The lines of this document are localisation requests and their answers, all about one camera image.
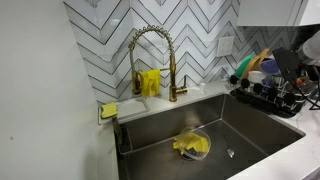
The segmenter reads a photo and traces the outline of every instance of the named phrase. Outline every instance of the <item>sponge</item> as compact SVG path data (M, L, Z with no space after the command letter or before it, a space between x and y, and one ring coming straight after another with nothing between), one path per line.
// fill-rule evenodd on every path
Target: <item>sponge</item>
M105 104L101 106L101 118L105 119L117 115L117 105L115 103Z

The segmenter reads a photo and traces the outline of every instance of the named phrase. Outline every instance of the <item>gold faucet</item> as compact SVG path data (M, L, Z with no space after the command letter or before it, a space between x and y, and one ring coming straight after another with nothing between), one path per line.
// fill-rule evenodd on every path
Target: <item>gold faucet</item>
M169 101L175 102L177 101L177 94L180 93L186 93L187 87L186 87L186 77L184 77L184 86L177 88L176 87L176 62L174 57L174 50L172 46L172 38L170 37L169 33L164 30L162 27L159 26L147 26L143 27L142 29L139 29L138 32L136 32L135 36L133 37L133 40L129 44L129 51L130 51L130 62L131 62L131 68L132 68L132 93L133 94L140 94L141 93L141 87L140 87L140 81L139 81L139 72L135 70L134 62L133 62L133 50L135 48L135 44L139 37L143 35L146 32L154 31L156 32L161 38L166 38L168 44L169 44L169 51L170 51L170 67L160 70L170 70L170 86L169 86Z

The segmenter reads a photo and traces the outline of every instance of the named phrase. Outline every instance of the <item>electrical outlet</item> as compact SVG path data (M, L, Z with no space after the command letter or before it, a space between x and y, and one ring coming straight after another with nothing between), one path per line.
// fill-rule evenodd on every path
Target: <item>electrical outlet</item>
M219 38L217 57L228 56L232 54L234 36Z

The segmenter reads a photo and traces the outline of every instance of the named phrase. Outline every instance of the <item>cabinet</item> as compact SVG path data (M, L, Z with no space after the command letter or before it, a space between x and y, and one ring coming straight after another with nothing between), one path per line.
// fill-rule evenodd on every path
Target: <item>cabinet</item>
M241 0L238 26L320 24L320 0Z

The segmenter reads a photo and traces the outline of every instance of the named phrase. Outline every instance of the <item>stainless steel sink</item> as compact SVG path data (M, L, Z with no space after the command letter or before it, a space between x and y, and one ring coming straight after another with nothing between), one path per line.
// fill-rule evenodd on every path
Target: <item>stainless steel sink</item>
M186 161L172 148L173 137L186 126L200 127L211 138L201 161ZM227 179L302 138L269 116L220 95L121 124L132 151L118 152L120 179ZM230 158L228 144L235 151Z

